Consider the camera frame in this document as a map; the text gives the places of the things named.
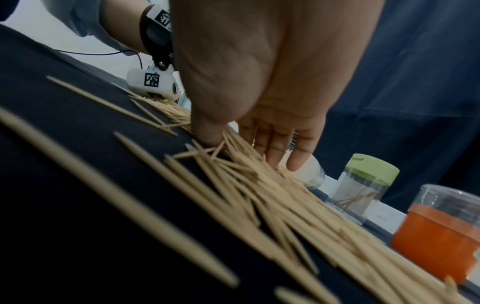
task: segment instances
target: human hand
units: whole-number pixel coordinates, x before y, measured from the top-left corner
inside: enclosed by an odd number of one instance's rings
[[[207,145],[237,121],[277,167],[313,153],[370,40],[384,0],[172,0],[173,48],[192,102],[194,135]]]

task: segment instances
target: person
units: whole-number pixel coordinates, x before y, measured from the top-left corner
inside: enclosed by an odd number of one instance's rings
[[[81,36],[147,53],[143,0],[42,0]],[[206,145],[237,121],[276,167],[294,132],[287,167],[315,150],[329,108],[350,81],[383,7],[381,0],[171,1],[175,60],[192,100],[192,129]]]

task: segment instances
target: orange container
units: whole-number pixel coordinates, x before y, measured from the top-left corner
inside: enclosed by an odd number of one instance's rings
[[[451,193],[447,200],[436,193],[432,202],[432,191],[460,191],[424,187],[393,236],[392,247],[438,279],[450,276],[461,284],[477,264],[474,254],[480,250],[480,198],[467,194],[474,200],[463,204],[462,198],[455,199]]]

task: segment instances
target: black cable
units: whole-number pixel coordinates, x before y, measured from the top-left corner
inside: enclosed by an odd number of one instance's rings
[[[80,53],[80,52],[72,52],[72,51],[65,51],[65,50],[57,50],[56,51],[62,52],[62,53],[68,53],[68,54],[77,54],[77,55],[92,55],[92,56],[106,56],[106,55],[115,55],[115,54],[120,54],[120,53],[125,53],[125,52],[134,52],[138,56],[138,60],[140,60],[140,67],[143,69],[144,64],[142,62],[142,58],[140,57],[140,54],[135,51],[135,50],[119,50],[117,52],[112,52],[112,53],[102,53],[102,54],[94,54],[94,53]]]

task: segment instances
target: green lid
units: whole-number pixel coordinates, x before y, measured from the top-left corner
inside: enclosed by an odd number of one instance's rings
[[[400,170],[392,164],[365,154],[354,154],[346,168],[374,176],[388,186],[394,183],[400,173]]]

